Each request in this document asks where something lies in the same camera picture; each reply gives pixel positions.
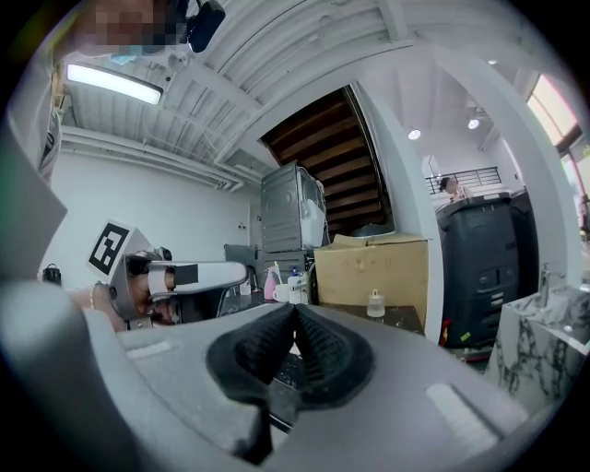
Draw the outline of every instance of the pink bottle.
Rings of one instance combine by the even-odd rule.
[[[277,270],[276,267],[269,267],[266,275],[266,282],[265,282],[265,300],[273,301],[273,292],[275,291],[275,287],[277,286],[277,280],[275,279],[275,271]]]

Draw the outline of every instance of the wrist bracelet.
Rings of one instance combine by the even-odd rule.
[[[97,280],[94,285],[92,286],[92,289],[90,290],[90,308],[92,310],[96,310],[96,306],[94,305],[94,292],[96,291],[96,289],[100,286],[102,286],[102,282],[100,282],[100,280]]]

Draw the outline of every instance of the fluorescent light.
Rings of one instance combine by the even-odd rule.
[[[422,136],[422,132],[419,129],[413,129],[409,132],[409,135],[407,135],[412,141],[415,141],[420,136]]]
[[[134,99],[157,105],[162,96],[162,89],[133,77],[124,77],[83,65],[68,64],[67,78],[73,82],[93,85],[113,92],[123,93]]]

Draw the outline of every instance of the marble counter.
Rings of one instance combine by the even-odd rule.
[[[502,307],[485,375],[534,414],[564,398],[590,349],[590,294],[562,287]]]

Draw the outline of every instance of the white column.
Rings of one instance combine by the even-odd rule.
[[[434,46],[440,67],[481,105],[510,146],[531,197],[539,262],[573,286],[582,278],[580,238],[572,191],[560,157],[514,87],[476,56]]]
[[[420,161],[395,117],[389,101],[391,94],[382,93],[380,87],[367,79],[362,79],[353,89],[372,132],[391,197],[395,227],[401,232],[420,234],[428,240],[429,279],[424,334],[438,344],[443,318],[443,251]]]

